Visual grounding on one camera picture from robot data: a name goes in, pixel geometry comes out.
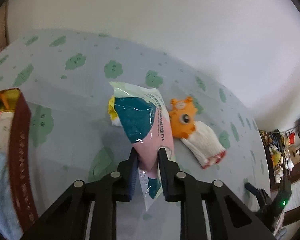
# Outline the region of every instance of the plastic package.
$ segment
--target plastic package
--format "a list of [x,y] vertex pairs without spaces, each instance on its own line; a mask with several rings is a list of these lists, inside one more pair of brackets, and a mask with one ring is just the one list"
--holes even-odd
[[139,179],[148,210],[162,192],[158,150],[165,148],[168,159],[175,161],[169,114],[157,89],[110,84],[114,88],[114,110],[139,154]]

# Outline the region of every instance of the cluttered shelf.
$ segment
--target cluttered shelf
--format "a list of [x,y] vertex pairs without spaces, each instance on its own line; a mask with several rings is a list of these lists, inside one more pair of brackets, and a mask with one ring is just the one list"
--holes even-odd
[[279,188],[282,176],[290,179],[292,168],[300,162],[293,145],[295,134],[282,134],[279,130],[259,132],[266,152],[271,191],[274,191]]

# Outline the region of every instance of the red object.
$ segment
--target red object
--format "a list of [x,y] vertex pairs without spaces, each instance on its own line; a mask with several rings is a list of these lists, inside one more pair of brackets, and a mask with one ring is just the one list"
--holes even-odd
[[294,137],[295,137],[295,133],[292,132],[291,134],[289,134],[289,143],[290,144],[294,144]]
[[22,92],[19,92],[10,130],[8,164],[13,205],[22,231],[26,232],[38,219],[38,213],[31,191],[28,167],[31,112]]
[[214,164],[218,164],[219,162],[221,162],[221,160],[223,159],[223,157],[226,155],[226,150],[223,150],[222,152],[220,152],[219,154],[215,155],[215,156],[210,156],[208,158],[208,163],[204,166],[202,166],[202,168],[205,170],[206,168],[210,167],[210,160],[211,159],[216,159]]

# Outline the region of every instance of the yellow item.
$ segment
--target yellow item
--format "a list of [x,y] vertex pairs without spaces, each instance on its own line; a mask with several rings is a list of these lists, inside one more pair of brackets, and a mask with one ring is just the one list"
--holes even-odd
[[0,91],[0,112],[14,112],[20,95],[19,89]]
[[111,121],[114,121],[115,119],[118,118],[118,114],[117,114],[117,112],[114,109],[114,96],[112,96],[109,99],[109,102],[108,102],[108,114],[110,115]]
[[271,151],[273,153],[273,155],[271,156],[271,160],[272,160],[273,166],[276,166],[280,162],[281,152],[276,151],[276,150],[274,150],[272,148],[271,148]]
[[172,111],[169,112],[172,136],[175,138],[189,137],[195,131],[194,115],[197,109],[192,103],[192,97],[185,100],[172,99]]

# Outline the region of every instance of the metal screw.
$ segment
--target metal screw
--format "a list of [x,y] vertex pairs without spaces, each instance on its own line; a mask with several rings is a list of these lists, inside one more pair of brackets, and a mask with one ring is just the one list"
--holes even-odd
[[113,177],[113,178],[118,178],[118,177],[120,177],[120,172],[118,172],[118,171],[113,171],[113,172],[111,172],[111,174],[110,174],[110,176],[111,177]]
[[179,179],[184,179],[186,177],[186,174],[183,171],[177,172],[177,177]]
[[222,187],[223,186],[223,182],[221,180],[215,180],[213,182],[213,184],[216,186],[216,187]]
[[75,187],[82,187],[82,186],[83,186],[82,180],[76,180],[76,181],[73,183],[73,186],[75,186]]

